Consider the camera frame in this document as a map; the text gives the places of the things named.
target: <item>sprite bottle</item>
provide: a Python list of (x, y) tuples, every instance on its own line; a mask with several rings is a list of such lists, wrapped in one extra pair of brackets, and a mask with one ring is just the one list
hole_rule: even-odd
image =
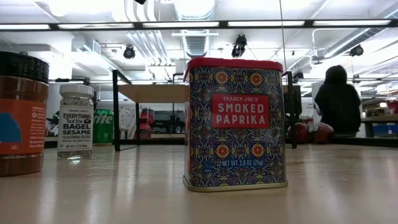
[(93, 123), (94, 144), (108, 144), (113, 141), (113, 112), (107, 109), (97, 109), (94, 112)]

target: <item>smoked paprika tin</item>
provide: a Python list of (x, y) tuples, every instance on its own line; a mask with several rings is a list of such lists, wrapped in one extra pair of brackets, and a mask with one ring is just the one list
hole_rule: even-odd
[(195, 58), (185, 91), (185, 173), (189, 190), (287, 186), (283, 66)]

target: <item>black hoodie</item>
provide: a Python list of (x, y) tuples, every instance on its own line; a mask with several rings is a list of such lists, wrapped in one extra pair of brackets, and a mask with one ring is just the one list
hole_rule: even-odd
[(347, 73), (341, 65), (326, 71), (325, 82), (315, 102), (322, 112), (321, 122), (332, 126), (335, 133), (358, 132), (361, 100), (355, 88), (347, 84)]

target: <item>red lid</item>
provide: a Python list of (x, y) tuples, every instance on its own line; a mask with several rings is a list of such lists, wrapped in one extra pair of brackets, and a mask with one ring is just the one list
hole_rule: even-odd
[(279, 62), (197, 57), (188, 62), (188, 68), (187, 71), (185, 71), (184, 81), (187, 77), (187, 73), (191, 69), (199, 66), (258, 68), (258, 69), (278, 70), (280, 72), (283, 72), (284, 69), (282, 64), (280, 64)]

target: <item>everything but the bagel seasoning jar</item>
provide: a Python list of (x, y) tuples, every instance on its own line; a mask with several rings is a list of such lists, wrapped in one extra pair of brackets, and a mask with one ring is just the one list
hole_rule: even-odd
[(94, 89), (66, 84), (60, 87), (58, 159), (85, 159), (93, 149)]
[(49, 65), (0, 52), (0, 177), (43, 167)]

